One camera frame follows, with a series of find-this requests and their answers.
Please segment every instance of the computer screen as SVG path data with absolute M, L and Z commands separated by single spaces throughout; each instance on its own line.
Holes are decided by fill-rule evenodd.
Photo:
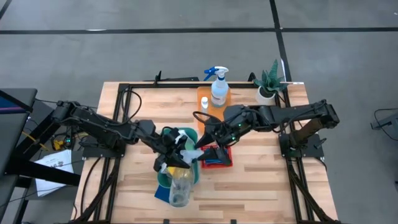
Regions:
M 0 90 L 0 114 L 26 113 L 32 111 L 30 106 Z

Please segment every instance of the white pot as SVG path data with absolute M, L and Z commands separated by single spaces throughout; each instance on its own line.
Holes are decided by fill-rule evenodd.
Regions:
M 267 97 L 264 97 L 264 96 L 262 96 L 260 94 L 260 88 L 261 87 L 258 88 L 257 94 L 256 94 L 257 102 L 259 104 L 261 104 L 261 105 L 275 105 L 275 99 L 274 99 L 275 98 L 275 93 L 273 94 L 272 97 L 267 98 Z

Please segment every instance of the paper sheet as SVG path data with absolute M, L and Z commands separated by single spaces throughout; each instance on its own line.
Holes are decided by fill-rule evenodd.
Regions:
M 42 164 L 48 167 L 55 167 L 56 169 L 73 173 L 73 167 L 70 164 L 71 160 L 72 160 L 72 151 L 68 149 L 45 156 L 43 157 L 43 159 L 40 159 L 35 163 Z M 47 195 L 55 190 L 58 190 L 63 186 L 65 186 L 65 184 L 59 184 L 42 179 L 36 179 L 37 196 L 39 197 L 43 197 L 44 195 Z

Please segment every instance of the green bowl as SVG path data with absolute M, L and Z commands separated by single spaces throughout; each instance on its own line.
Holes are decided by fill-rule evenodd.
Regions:
M 197 132 L 192 129 L 192 128 L 178 128 L 179 130 L 184 130 L 185 133 L 192 139 L 192 141 L 194 143 L 196 143 L 198 141 L 198 134 Z M 170 132 L 169 129 L 165 129 L 164 133 L 167 134 L 168 132 Z M 193 184 L 196 184 L 199 181 L 199 165 L 198 162 L 194 162 L 192 164 L 193 166 L 193 175 L 194 175 L 194 181 Z M 172 184 L 172 179 L 170 177 L 167 177 L 166 174 L 161 174 L 160 172 L 157 173 L 157 181 L 159 183 L 160 186 L 165 187 L 165 188 L 170 188 L 171 184 Z

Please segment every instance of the potted plant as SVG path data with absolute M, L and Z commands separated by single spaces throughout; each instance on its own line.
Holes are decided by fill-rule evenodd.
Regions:
M 254 79 L 254 84 L 259 86 L 256 100 L 265 105 L 273 105 L 275 103 L 274 97 L 278 91 L 282 91 L 287 87 L 287 83 L 281 83 L 284 77 L 278 78 L 278 61 L 275 59 L 271 70 L 268 72 L 262 71 L 261 80 Z

